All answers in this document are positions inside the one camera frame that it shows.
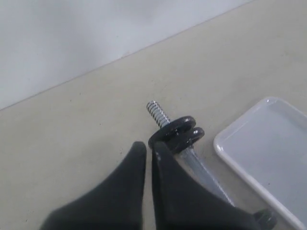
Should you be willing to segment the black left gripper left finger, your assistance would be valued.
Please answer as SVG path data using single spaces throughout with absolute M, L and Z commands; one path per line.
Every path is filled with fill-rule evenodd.
M 146 146 L 132 144 L 120 165 L 97 187 L 54 210 L 42 230 L 140 230 Z

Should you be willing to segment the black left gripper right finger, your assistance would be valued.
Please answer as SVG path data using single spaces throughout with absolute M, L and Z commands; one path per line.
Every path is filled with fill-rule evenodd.
M 258 230 L 252 214 L 223 201 L 196 182 L 165 143 L 152 150 L 152 189 L 158 230 Z

